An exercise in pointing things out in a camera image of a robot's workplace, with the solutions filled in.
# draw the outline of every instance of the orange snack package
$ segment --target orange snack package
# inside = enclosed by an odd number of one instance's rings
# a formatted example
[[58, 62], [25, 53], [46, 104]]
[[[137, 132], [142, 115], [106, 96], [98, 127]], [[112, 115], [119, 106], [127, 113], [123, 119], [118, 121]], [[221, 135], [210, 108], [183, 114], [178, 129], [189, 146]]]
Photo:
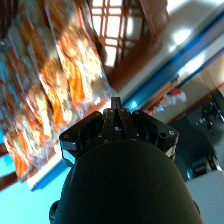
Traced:
[[46, 0], [45, 10], [74, 106], [78, 110], [99, 102], [110, 88], [92, 40], [90, 14], [83, 19], [87, 6], [79, 1]]
[[20, 139], [14, 129], [11, 112], [3, 96], [2, 85], [0, 85], [0, 103], [0, 129], [4, 135], [6, 148], [15, 163], [18, 180], [22, 181], [28, 175], [32, 165], [27, 160]]
[[22, 48], [21, 46], [25, 47], [20, 38], [20, 33], [16, 27], [14, 27], [14, 29], [11, 28], [10, 31], [12, 30], [18, 37], [17, 40], [15, 40], [11, 32], [8, 34], [12, 43], [12, 48], [10, 48], [9, 54], [11, 64], [13, 64], [13, 67], [16, 70], [16, 78], [32, 113], [43, 125], [45, 136], [43, 136], [42, 140], [54, 142], [56, 133], [52, 111], [48, 105], [46, 95], [42, 89], [42, 85], [33, 67], [30, 56], [28, 55], [28, 51], [26, 52], [27, 54], [23, 54], [24, 51], [20, 50]]
[[43, 126], [34, 117], [23, 98], [22, 90], [15, 78], [14, 70], [10, 67], [7, 57], [0, 62], [1, 87], [6, 104], [9, 108], [5, 113], [8, 121], [15, 127], [28, 161], [40, 168], [43, 165], [45, 151], [42, 147]]
[[75, 113], [50, 30], [43, 26], [33, 29], [28, 49], [39, 80], [52, 104], [55, 128], [60, 130], [69, 125]]

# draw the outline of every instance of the snack bag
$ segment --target snack bag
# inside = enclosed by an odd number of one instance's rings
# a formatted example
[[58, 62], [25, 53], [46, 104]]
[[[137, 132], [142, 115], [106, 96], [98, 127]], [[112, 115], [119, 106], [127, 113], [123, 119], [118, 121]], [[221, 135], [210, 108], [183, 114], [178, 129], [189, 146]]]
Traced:
[[20, 0], [16, 18], [20, 21], [24, 17], [34, 27], [48, 24], [42, 0]]
[[9, 111], [6, 114], [8, 121], [15, 127], [22, 147], [25, 151], [26, 158], [31, 164], [38, 168], [43, 165], [45, 156], [42, 147], [43, 126], [32, 114], [30, 108], [25, 103], [22, 90], [15, 78], [15, 71], [10, 67], [7, 57], [0, 54], [0, 75], [3, 89], [3, 96]]
[[22, 181], [28, 175], [32, 165], [26, 159], [20, 139], [14, 129], [11, 112], [4, 100], [2, 85], [0, 86], [0, 103], [0, 129], [4, 135], [6, 148], [15, 163], [18, 179]]
[[25, 47], [25, 45], [20, 38], [18, 29], [14, 27], [11, 30], [14, 30], [18, 39], [20, 39], [20, 41], [16, 41], [9, 32], [9, 38], [13, 48], [10, 50], [10, 58], [16, 70], [16, 78], [19, 86], [32, 113], [43, 125], [44, 136], [42, 136], [42, 144], [44, 143], [43, 141], [54, 141], [55, 128], [52, 119], [53, 116], [46, 95], [28, 55], [28, 51], [26, 54], [23, 54], [24, 51], [20, 50], [21, 46]]
[[59, 63], [56, 47], [47, 27], [32, 30], [29, 53], [39, 80], [52, 104], [56, 130], [69, 124], [74, 118], [70, 103], [68, 83]]
[[4, 135], [4, 143], [8, 153], [10, 154], [15, 164], [18, 180], [23, 181], [23, 179], [29, 174], [29, 171], [32, 169], [32, 165], [26, 159], [25, 152], [16, 131], [10, 125], [10, 123], [7, 122], [7, 118], [4, 118], [3, 115], [4, 112], [0, 109], [0, 126], [1, 131]]
[[79, 1], [46, 0], [45, 10], [74, 106], [78, 109], [81, 104], [94, 104], [107, 95], [109, 85], [91, 38], [93, 34], [89, 35], [85, 28], [85, 21], [88, 27], [91, 24], [89, 19], [83, 19], [86, 5]]
[[14, 118], [14, 126], [28, 161], [41, 168], [44, 164], [45, 151], [41, 145], [42, 126], [35, 119], [26, 104], [19, 105]]

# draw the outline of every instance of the plastic packaging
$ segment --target plastic packaging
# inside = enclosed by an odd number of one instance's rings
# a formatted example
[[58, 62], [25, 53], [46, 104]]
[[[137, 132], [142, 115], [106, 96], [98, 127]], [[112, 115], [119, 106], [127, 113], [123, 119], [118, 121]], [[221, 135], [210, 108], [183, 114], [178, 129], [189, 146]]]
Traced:
[[3, 96], [9, 111], [5, 113], [11, 125], [15, 127], [21, 141], [26, 158], [34, 166], [43, 165], [45, 151], [42, 147], [43, 126], [34, 117], [26, 104], [22, 90], [17, 81], [14, 81], [15, 71], [10, 66], [8, 58], [0, 54], [1, 83]]
[[52, 104], [55, 128], [60, 130], [73, 120], [74, 107], [50, 30], [43, 26], [33, 29], [28, 49], [39, 80]]
[[18, 29], [14, 27], [14, 29], [11, 30], [15, 31], [20, 40], [16, 42], [11, 32], [9, 32], [9, 38], [13, 48], [10, 51], [10, 58], [16, 70], [17, 81], [32, 113], [43, 125], [44, 134], [41, 139], [42, 144], [44, 144], [45, 141], [53, 142], [55, 139], [55, 128], [52, 119], [52, 111], [48, 105], [46, 95], [33, 67], [30, 56], [28, 55], [28, 51], [20, 50], [23, 48], [21, 46], [25, 47], [25, 45], [20, 37]]
[[0, 86], [0, 103], [0, 129], [4, 135], [4, 143], [7, 151], [15, 163], [18, 180], [23, 181], [32, 169], [32, 165], [26, 159], [24, 149], [14, 129], [12, 117], [10, 116], [11, 112], [4, 100], [2, 84]]
[[85, 28], [84, 6], [79, 1], [46, 0], [45, 10], [57, 46], [60, 61], [69, 82], [72, 101], [83, 108], [106, 98], [109, 90], [93, 39]]

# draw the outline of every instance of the blue wall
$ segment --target blue wall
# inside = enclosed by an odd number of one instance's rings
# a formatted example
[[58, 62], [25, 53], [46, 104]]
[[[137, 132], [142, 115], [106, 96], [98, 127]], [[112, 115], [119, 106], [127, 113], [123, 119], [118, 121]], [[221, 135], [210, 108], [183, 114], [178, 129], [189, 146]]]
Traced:
[[49, 224], [49, 209], [53, 202], [60, 199], [69, 170], [61, 162], [33, 192], [27, 183], [16, 183], [0, 192], [0, 223]]

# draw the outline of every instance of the wooden lattice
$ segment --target wooden lattice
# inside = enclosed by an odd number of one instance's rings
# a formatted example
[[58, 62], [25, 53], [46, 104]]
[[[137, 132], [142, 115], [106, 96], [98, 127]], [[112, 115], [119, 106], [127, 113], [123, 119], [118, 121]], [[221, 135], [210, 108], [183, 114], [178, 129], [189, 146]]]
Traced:
[[92, 0], [93, 24], [107, 56], [109, 73], [148, 31], [144, 15], [133, 0]]

